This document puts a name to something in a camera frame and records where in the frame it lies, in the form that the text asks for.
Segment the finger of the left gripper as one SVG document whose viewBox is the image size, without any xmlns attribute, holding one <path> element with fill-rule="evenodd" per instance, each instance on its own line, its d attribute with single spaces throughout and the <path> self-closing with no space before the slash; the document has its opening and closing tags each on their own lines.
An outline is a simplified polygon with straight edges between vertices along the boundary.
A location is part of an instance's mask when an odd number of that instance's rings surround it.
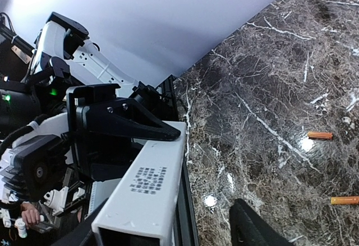
<svg viewBox="0 0 359 246">
<path fill-rule="evenodd" d="M 181 135 L 130 98 L 78 106 L 76 116 L 77 125 L 86 133 L 156 141 L 174 141 Z"/>
</svg>

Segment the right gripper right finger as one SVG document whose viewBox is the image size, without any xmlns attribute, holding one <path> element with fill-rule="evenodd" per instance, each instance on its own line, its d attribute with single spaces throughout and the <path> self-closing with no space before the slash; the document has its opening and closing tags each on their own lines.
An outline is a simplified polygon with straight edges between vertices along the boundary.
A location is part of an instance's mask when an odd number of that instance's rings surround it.
<svg viewBox="0 0 359 246">
<path fill-rule="evenodd" d="M 241 198 L 229 209 L 232 245 L 293 245 L 279 235 L 249 204 Z"/>
</svg>

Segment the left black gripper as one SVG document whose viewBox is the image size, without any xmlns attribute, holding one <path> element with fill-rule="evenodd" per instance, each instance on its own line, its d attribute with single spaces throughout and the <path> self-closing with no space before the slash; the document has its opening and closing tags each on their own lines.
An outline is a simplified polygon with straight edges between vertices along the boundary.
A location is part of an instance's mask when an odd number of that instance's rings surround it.
<svg viewBox="0 0 359 246">
<path fill-rule="evenodd" d="M 135 159 L 132 138 L 86 133 L 76 120 L 78 106 L 117 99 L 116 88 L 115 84 L 68 88 L 62 97 L 68 130 L 39 134 L 15 148 L 11 163 L 2 174 L 5 187 L 21 201 L 42 199 L 64 176 L 68 151 L 81 179 L 105 181 L 123 177 Z"/>
</svg>

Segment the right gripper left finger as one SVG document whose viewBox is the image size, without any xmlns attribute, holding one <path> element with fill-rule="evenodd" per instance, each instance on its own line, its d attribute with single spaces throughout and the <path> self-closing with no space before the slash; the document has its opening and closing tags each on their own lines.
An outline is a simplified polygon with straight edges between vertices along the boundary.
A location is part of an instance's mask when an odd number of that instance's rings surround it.
<svg viewBox="0 0 359 246">
<path fill-rule="evenodd" d="M 97 217 L 100 210 L 106 204 L 106 198 L 82 223 L 80 223 L 73 231 L 58 239 L 51 246 L 94 246 L 97 245 L 94 232 L 92 231 L 92 223 Z"/>
</svg>

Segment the white remote control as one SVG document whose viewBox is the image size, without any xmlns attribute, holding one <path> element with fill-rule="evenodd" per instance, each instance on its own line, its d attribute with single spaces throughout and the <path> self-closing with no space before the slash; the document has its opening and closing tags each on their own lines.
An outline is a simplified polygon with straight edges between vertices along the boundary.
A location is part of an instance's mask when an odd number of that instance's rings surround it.
<svg viewBox="0 0 359 246">
<path fill-rule="evenodd" d="M 186 123 L 174 141 L 144 144 L 92 222 L 98 245 L 172 245 L 186 143 Z"/>
</svg>

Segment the orange battery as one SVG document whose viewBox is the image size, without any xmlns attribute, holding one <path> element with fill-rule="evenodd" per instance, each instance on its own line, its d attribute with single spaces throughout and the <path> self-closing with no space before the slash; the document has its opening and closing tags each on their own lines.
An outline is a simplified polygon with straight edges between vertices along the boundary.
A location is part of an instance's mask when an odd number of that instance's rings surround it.
<svg viewBox="0 0 359 246">
<path fill-rule="evenodd" d="M 307 133 L 307 136 L 310 139 L 319 139 L 319 140 L 332 140 L 333 139 L 333 134 L 331 132 L 309 131 Z"/>
<path fill-rule="evenodd" d="M 332 205 L 357 205 L 359 196 L 332 197 L 330 203 Z"/>
</svg>

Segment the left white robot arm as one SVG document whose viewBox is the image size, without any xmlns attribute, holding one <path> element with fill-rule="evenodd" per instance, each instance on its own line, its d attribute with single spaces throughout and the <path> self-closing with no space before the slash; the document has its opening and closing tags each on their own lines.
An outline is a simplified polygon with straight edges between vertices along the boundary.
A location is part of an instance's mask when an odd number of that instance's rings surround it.
<svg viewBox="0 0 359 246">
<path fill-rule="evenodd" d="M 168 94 L 120 71 L 74 20 L 53 12 L 34 45 L 6 25 L 1 39 L 29 60 L 21 80 L 1 77 L 1 207 L 41 200 L 68 168 L 83 182 L 122 175 L 136 139 L 180 137 Z"/>
</svg>

